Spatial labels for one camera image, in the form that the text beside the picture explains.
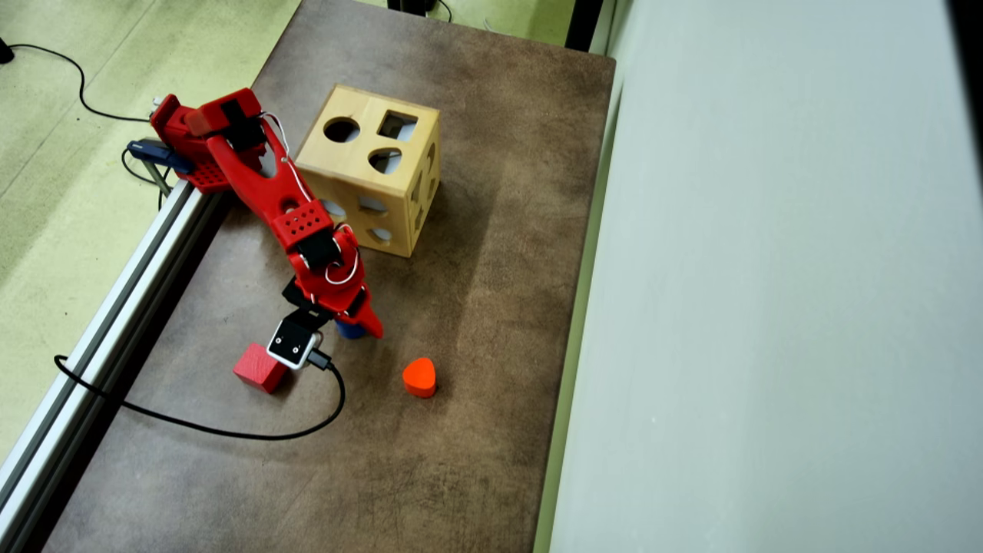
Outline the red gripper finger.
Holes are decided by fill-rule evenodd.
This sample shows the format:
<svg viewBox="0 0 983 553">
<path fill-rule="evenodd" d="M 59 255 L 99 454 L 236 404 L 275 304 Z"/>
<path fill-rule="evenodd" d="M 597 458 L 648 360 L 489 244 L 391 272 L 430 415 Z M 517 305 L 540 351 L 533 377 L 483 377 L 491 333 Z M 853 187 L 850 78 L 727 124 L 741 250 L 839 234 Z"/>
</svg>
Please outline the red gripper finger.
<svg viewBox="0 0 983 553">
<path fill-rule="evenodd" d="M 371 298 L 358 298 L 353 304 L 353 322 L 361 326 L 368 335 L 382 339 L 384 329 L 371 305 Z"/>
</svg>

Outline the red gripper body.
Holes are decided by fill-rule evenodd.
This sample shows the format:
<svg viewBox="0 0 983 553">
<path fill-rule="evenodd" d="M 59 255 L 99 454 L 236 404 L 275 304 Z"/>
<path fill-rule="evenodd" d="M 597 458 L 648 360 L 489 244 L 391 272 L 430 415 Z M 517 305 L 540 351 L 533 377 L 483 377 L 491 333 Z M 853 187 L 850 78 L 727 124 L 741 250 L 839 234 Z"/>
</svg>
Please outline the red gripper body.
<svg viewBox="0 0 983 553">
<path fill-rule="evenodd" d="M 289 303 L 294 306 L 335 320 L 353 321 L 354 302 L 358 298 L 372 299 L 365 284 L 362 256 L 321 267 L 311 267 L 301 256 L 290 256 L 289 262 L 294 270 L 289 283 Z"/>
</svg>

